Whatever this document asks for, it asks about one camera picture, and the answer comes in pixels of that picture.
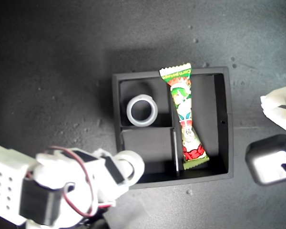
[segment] candy wrapper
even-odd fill
[[[179,116],[182,132],[184,169],[195,167],[209,160],[197,133],[192,127],[191,64],[163,68],[161,78],[171,87],[171,95]]]

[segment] compartment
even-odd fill
[[[194,130],[210,160],[194,168],[183,170],[181,126],[178,114],[172,107],[177,133],[179,179],[226,174],[229,171],[228,119],[225,105],[223,74],[195,75],[191,77],[192,121]]]
[[[126,108],[128,102],[140,94],[151,96],[158,106],[158,116],[150,126],[172,126],[172,114],[168,100],[169,91],[166,85],[163,84],[162,79],[149,78],[124,80],[119,83],[119,92],[121,126],[134,127],[127,118]],[[144,120],[148,118],[150,112],[150,105],[146,101],[137,102],[132,109],[133,117],[137,120]]]
[[[146,165],[144,175],[132,188],[233,177],[233,123],[228,70],[224,67],[192,69],[191,82],[193,126],[210,161],[184,170],[181,126],[169,86],[160,78],[158,72],[113,76],[117,150],[133,150],[139,153]],[[160,118],[150,127],[131,126],[127,123],[128,120],[125,120],[126,107],[123,106],[134,96],[148,94],[150,91],[156,92],[149,95],[154,98],[158,107],[161,107],[166,118]]]
[[[176,177],[172,128],[140,128],[122,131],[123,147],[138,153],[145,162],[139,183],[170,180]]]

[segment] cartoon character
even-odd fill
[[[191,92],[182,87],[175,87],[171,89],[171,94],[176,108],[178,108],[181,103],[191,98]]]
[[[192,109],[191,107],[192,107],[192,99],[187,98],[182,103],[180,103],[177,108],[180,125],[182,129],[187,130],[184,133],[188,137],[194,136],[193,132],[191,132],[192,131]]]
[[[205,157],[205,151],[192,127],[192,99],[187,97],[177,108],[182,132],[183,153],[186,160]]]

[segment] tape roll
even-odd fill
[[[151,114],[145,120],[136,120],[132,115],[133,105],[135,103],[137,103],[138,101],[146,101],[151,106],[151,109],[152,109]],[[153,100],[152,97],[150,97],[149,95],[146,95],[146,94],[141,94],[141,95],[138,95],[138,96],[132,98],[129,101],[129,103],[127,105],[126,113],[127,113],[128,120],[133,125],[138,126],[138,127],[145,127],[145,126],[151,125],[156,120],[157,115],[158,115],[158,107],[157,107],[157,104],[155,103],[155,101]]]
[[[128,186],[136,184],[145,170],[145,163],[140,155],[131,150],[124,150],[117,153],[114,159],[124,161],[126,160],[133,168],[132,174],[127,178]]]

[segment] red wire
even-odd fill
[[[67,148],[64,148],[64,147],[60,147],[60,146],[51,146],[50,149],[57,149],[57,150],[61,150],[67,154],[69,154],[70,156],[72,156],[74,158],[74,160],[76,160],[78,162],[78,164],[81,166],[82,170],[84,171],[85,173],[85,176],[86,176],[86,181],[88,183],[88,186],[89,186],[89,189],[91,191],[91,196],[92,198],[94,198],[93,196],[93,192],[92,192],[92,185],[91,185],[91,181],[90,181],[90,178],[89,178],[89,175],[88,175],[88,172],[85,168],[85,165],[84,165],[84,161],[76,154],[74,153],[73,151],[67,149]],[[78,214],[80,214],[81,216],[83,217],[92,217],[93,215],[91,215],[91,212],[92,212],[92,204],[91,204],[91,208],[89,209],[88,213],[85,213],[85,212],[82,212],[80,211],[73,203],[72,201],[69,200],[69,198],[67,197],[66,193],[63,191],[63,197],[64,199],[66,200],[66,202],[69,204],[69,206],[74,210],[76,211]]]

